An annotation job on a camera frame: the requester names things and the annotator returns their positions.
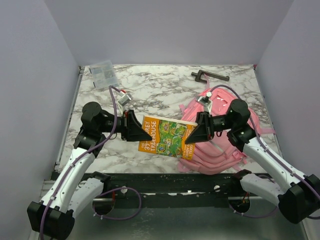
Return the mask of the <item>pink student backpack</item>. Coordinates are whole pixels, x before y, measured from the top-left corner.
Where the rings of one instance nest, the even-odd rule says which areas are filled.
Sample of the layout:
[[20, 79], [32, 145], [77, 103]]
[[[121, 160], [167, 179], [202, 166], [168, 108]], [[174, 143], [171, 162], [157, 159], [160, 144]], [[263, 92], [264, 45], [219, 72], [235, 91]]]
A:
[[[232, 100], [236, 98], [234, 93], [230, 93], [226, 89], [221, 87], [214, 89], [210, 97], [212, 101], [211, 115], [225, 114]], [[204, 107], [197, 103], [197, 97], [187, 106], [180, 104], [179, 108], [182, 112], [182, 120], [187, 122], [195, 122], [197, 112], [204, 111]], [[259, 135], [275, 134], [272, 128], [260, 127], [258, 115], [250, 108], [249, 111]], [[246, 158], [244, 153], [229, 142], [227, 131], [224, 131], [220, 137], [215, 136], [211, 141], [196, 143], [192, 160], [179, 159], [177, 168], [182, 173], [192, 170], [206, 175], [219, 174], [230, 168], [239, 172], [241, 168], [238, 164], [242, 161], [246, 164]]]

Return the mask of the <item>orange green picture book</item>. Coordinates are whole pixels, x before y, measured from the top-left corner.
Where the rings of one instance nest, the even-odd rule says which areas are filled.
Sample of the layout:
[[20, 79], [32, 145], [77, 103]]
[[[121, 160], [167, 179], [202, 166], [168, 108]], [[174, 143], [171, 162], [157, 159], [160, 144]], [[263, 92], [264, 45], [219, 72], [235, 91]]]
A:
[[185, 140], [196, 128], [195, 122], [145, 115], [142, 129], [152, 140], [141, 141], [138, 151], [167, 157], [191, 160], [196, 146], [186, 144]]

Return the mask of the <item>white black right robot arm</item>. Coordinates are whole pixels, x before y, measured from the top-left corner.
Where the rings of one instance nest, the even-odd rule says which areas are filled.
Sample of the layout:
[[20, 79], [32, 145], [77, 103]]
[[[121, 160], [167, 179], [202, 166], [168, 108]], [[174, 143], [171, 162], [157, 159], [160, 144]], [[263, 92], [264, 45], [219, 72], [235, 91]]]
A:
[[199, 96], [196, 103], [203, 111], [196, 114], [196, 128], [186, 139], [187, 144], [207, 142], [222, 131], [227, 131], [229, 142], [239, 151], [254, 159], [272, 178], [262, 179], [242, 171], [230, 183], [230, 191], [241, 196], [253, 193], [275, 205], [291, 223], [297, 224], [320, 209], [320, 180], [314, 174], [305, 175], [276, 154], [260, 138], [251, 120], [251, 112], [242, 99], [231, 101], [226, 114], [212, 116], [212, 101]]

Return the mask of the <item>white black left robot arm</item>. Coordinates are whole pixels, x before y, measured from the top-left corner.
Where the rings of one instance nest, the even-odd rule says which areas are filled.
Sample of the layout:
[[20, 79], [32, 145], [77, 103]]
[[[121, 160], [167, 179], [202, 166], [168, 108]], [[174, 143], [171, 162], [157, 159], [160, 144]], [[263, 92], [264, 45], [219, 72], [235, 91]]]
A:
[[75, 139], [69, 160], [53, 186], [39, 202], [31, 202], [27, 215], [33, 231], [41, 236], [65, 240], [71, 233], [76, 217], [97, 196], [110, 194], [110, 176], [95, 172], [78, 187], [86, 170], [95, 161], [110, 136], [120, 133], [127, 142], [150, 141], [133, 110], [122, 116], [108, 113], [99, 103], [89, 102], [82, 108], [82, 126]]

